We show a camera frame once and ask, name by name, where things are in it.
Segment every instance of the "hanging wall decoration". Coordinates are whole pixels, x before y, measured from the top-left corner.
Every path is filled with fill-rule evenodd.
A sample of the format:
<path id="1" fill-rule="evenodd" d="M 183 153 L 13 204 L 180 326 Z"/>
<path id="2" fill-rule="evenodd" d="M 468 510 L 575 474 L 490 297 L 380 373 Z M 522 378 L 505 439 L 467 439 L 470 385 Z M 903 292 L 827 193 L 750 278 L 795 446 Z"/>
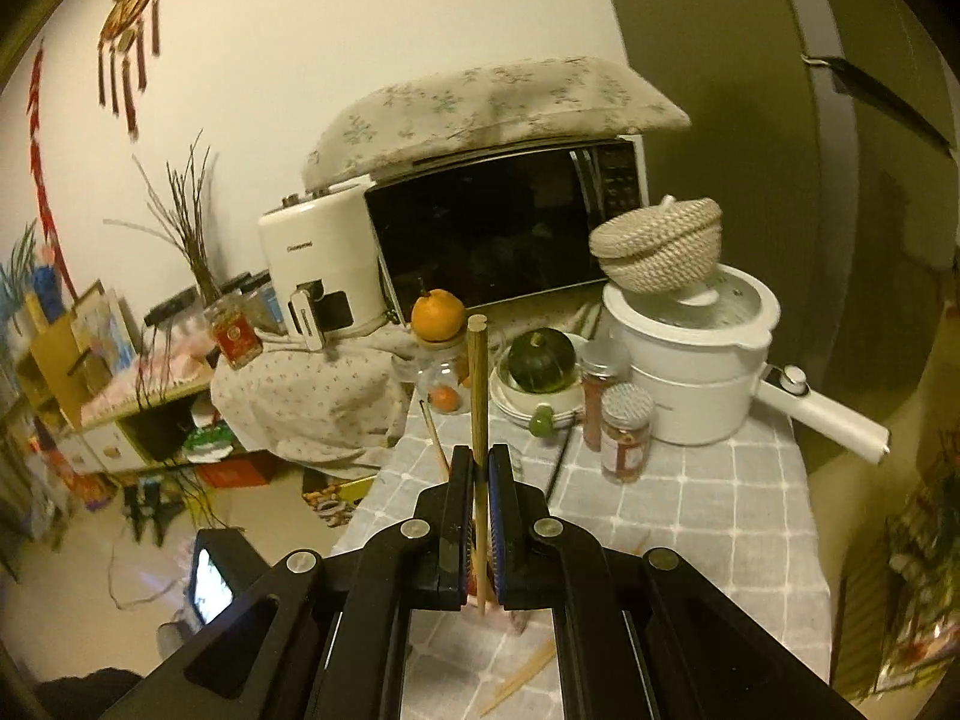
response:
<path id="1" fill-rule="evenodd" d="M 130 52 L 136 52 L 137 88 L 141 92 L 147 88 L 146 20 L 150 7 L 150 44 L 153 56 L 160 56 L 160 0 L 113 0 L 100 40 L 97 43 L 97 71 L 100 90 L 100 105 L 107 107 L 107 82 L 104 80 L 104 52 L 109 52 L 110 105 L 114 116 L 120 115 L 117 94 L 117 53 L 120 55 L 120 74 L 123 86 L 124 112 L 127 116 L 127 132 L 131 140 L 136 141 L 136 107 L 133 105 L 133 86 L 131 85 Z"/>
<path id="2" fill-rule="evenodd" d="M 37 206 L 40 209 L 40 225 L 43 228 L 43 239 L 53 252 L 54 266 L 59 271 L 64 285 L 69 290 L 71 298 L 77 299 L 77 291 L 73 288 L 70 274 L 66 271 L 64 252 L 59 246 L 56 237 L 56 223 L 50 203 L 47 201 L 47 188 L 43 184 L 43 167 L 40 164 L 40 70 L 43 67 L 43 42 L 34 57 L 34 66 L 30 73 L 30 91 L 27 93 L 27 118 L 30 121 L 30 173 L 37 185 Z"/>

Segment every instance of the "white electric pot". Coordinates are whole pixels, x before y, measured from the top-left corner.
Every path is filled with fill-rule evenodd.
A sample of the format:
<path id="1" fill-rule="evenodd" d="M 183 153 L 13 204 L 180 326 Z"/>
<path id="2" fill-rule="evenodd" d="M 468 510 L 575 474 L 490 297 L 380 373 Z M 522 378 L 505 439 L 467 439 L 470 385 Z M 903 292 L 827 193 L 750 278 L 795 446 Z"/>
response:
<path id="1" fill-rule="evenodd" d="M 889 451 L 882 425 L 812 391 L 798 368 L 766 364 L 779 303 L 749 274 L 720 265 L 703 284 L 668 295 L 608 284 L 603 300 L 630 351 L 632 381 L 658 406 L 657 439 L 689 446 L 726 439 L 756 398 L 873 463 Z"/>

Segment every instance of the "gray plaid tablecloth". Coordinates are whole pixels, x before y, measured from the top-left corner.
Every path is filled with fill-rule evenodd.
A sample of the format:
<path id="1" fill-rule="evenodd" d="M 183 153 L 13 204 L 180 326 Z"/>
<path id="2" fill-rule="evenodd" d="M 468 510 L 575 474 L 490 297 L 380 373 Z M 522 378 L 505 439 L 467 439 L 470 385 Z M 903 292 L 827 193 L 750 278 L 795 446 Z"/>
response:
<path id="1" fill-rule="evenodd" d="M 469 445 L 469 415 L 436 417 L 448 458 Z M 545 488 L 558 447 L 531 437 L 491 410 L 491 443 L 505 442 L 515 475 Z M 335 553 L 357 549 L 374 533 L 411 517 L 421 490 L 440 483 L 434 448 L 416 403 L 407 429 L 370 494 L 354 514 Z M 789 420 L 756 406 L 736 435 L 704 447 L 655 442 L 644 474 L 613 485 L 598 456 L 571 439 L 551 512 L 591 531 L 603 546 L 624 552 L 675 549 L 770 635 L 827 678 L 829 589 L 817 557 L 803 458 Z M 462 614 L 415 611 L 402 717 L 467 720 L 552 637 L 548 611 L 534 613 L 519 637 Z M 553 720 L 563 717 L 557 661 L 487 715 Z"/>

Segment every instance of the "silver bolt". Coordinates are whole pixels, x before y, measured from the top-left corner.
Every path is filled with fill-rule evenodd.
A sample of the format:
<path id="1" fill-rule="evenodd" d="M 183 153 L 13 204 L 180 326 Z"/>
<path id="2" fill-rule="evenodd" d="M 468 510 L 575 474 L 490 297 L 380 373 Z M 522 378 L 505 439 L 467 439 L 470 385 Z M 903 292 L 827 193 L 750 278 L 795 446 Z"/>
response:
<path id="1" fill-rule="evenodd" d="M 295 574 L 305 574 L 317 564 L 317 556 L 312 552 L 294 552 L 287 557 L 287 568 Z"/>
<path id="2" fill-rule="evenodd" d="M 400 526 L 406 538 L 423 538 L 430 533 L 430 523 L 424 519 L 408 519 Z"/>
<path id="3" fill-rule="evenodd" d="M 534 523 L 534 533 L 543 538 L 555 538 L 563 533 L 563 522 L 553 517 L 544 517 Z"/>
<path id="4" fill-rule="evenodd" d="M 649 560 L 652 567 L 661 571 L 672 571 L 680 565 L 680 557 L 677 553 L 666 547 L 658 547 L 650 550 L 647 560 Z"/>

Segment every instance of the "silver lid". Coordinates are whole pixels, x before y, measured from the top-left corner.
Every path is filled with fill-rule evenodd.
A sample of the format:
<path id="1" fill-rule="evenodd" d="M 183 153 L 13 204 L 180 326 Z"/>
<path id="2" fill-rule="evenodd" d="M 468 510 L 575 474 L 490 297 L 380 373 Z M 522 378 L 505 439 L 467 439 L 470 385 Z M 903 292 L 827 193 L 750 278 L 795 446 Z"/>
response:
<path id="1" fill-rule="evenodd" d="M 630 350 L 616 338 L 596 338 L 580 348 L 580 370 L 601 379 L 630 373 Z"/>
<path id="2" fill-rule="evenodd" d="M 653 416 L 655 403 L 636 384 L 614 384 L 603 393 L 600 410 L 606 423 L 621 430 L 639 430 Z"/>

